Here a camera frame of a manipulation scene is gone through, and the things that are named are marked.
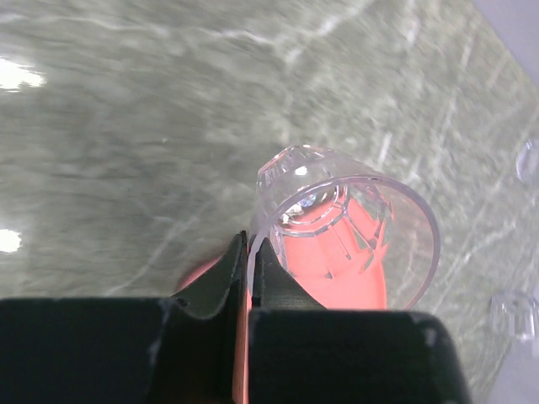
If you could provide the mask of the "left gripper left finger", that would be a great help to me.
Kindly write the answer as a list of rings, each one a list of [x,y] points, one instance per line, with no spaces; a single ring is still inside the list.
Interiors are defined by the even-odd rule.
[[[2,402],[243,402],[246,255],[165,297],[3,299]]]

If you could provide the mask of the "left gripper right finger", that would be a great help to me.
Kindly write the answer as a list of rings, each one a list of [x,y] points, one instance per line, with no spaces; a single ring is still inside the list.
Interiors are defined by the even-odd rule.
[[[468,403],[456,348],[419,311],[339,311],[318,304],[269,242],[255,257],[248,315],[252,403]]]

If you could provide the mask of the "clear glass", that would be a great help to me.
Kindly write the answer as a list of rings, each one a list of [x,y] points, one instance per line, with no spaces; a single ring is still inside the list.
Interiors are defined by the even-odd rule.
[[[538,139],[530,139],[521,148],[515,160],[516,176],[527,186],[538,186],[538,152]]]
[[[538,301],[531,295],[516,290],[502,290],[490,300],[491,329],[520,341],[538,336]]]
[[[257,173],[247,279],[269,242],[282,268],[329,309],[408,310],[440,260],[429,204],[408,185],[328,148],[290,146]]]

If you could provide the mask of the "salmon pink plastic tray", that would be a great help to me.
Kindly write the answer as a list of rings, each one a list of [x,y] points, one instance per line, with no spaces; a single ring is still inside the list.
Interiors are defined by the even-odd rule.
[[[254,289],[235,330],[235,403],[368,403],[383,388],[374,352],[376,311],[387,306],[382,259],[387,227],[356,201],[291,224],[283,252],[256,249]]]

